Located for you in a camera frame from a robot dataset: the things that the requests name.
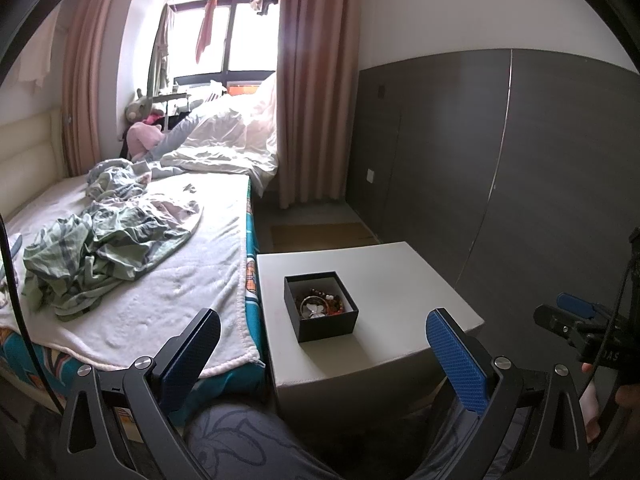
white wall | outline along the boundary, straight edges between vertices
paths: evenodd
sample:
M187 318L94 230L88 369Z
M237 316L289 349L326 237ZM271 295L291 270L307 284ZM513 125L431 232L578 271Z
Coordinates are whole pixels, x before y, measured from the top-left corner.
M118 156L122 146L119 139L127 126L124 108L136 91L134 51L145 7L153 7L153 0L112 0L109 7L98 82L98 142L102 159Z
M42 88L36 89L34 82L17 80L19 58L9 70L0 86L0 124L20 121L62 104L62 63L74 1L64 0L61 3L51 45L51 69Z
M482 48L568 52L634 70L584 0L363 0L360 68Z

white blanket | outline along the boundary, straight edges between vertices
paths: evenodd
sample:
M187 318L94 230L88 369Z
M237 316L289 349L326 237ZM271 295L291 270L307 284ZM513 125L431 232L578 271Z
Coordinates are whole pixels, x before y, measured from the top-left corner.
M195 193L184 190L189 184ZM127 368L137 357L154 356L201 308L209 307L220 316L222 334L200 377L258 362L260 354L244 313L247 186L247 176L215 173L186 173L151 182L149 192L185 193L203 206L191 239L152 272L119 285L100 306L77 319L63 322L52 308L34 313L23 307L33 341L101 370ZM56 184L9 222L9 234L21 232L23 246L30 244L43 226L84 209L89 200L85 189L84 176ZM22 250L15 267L22 288ZM0 327L17 332L10 306L0 308Z
M275 74L255 94L224 96L210 110L177 150L162 156L160 164L247 174L262 196L278 169Z

teal patterned bed sheet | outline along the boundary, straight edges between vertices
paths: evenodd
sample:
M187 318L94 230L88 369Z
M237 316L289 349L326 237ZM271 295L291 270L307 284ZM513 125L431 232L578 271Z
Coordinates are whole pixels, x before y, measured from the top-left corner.
M254 230L254 216L251 208L251 185L246 198L246 286L244 308L246 322L255 345L263 355L262 323L260 321L260 299L258 297L258 275L255 265L257 240ZM73 383L78 368L82 365L73 357L35 345L38 360L53 390L60 399L65 399ZM21 381L44 391L22 337L7 328L0 328L0 367L16 375ZM264 386L264 365L256 363L244 364L234 370L215 377L198 380L180 410L170 414L172 423L181 427L185 422L212 399L221 394L254 394ZM130 419L129 411L117 409L120 418Z

cardboard box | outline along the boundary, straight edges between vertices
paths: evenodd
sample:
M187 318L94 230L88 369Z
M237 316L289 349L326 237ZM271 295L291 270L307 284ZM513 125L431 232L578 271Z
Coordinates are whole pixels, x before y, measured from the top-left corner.
M340 297L344 312L332 316L303 319L296 307L295 298L308 295L312 288L325 294ZM284 301L299 343L350 334L358 319L358 307L336 272L286 276L284 278Z

stuffed toy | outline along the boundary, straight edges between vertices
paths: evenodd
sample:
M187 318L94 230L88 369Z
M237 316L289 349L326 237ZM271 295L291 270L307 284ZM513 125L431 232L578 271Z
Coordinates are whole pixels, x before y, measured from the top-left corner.
M164 139L164 133L160 131L160 124L156 126L143 122L132 124L127 132L127 146L132 162L140 160L162 139Z
M124 109L124 115L131 124L146 119L151 113L151 97L143 96L140 88L138 88L136 94L138 98Z

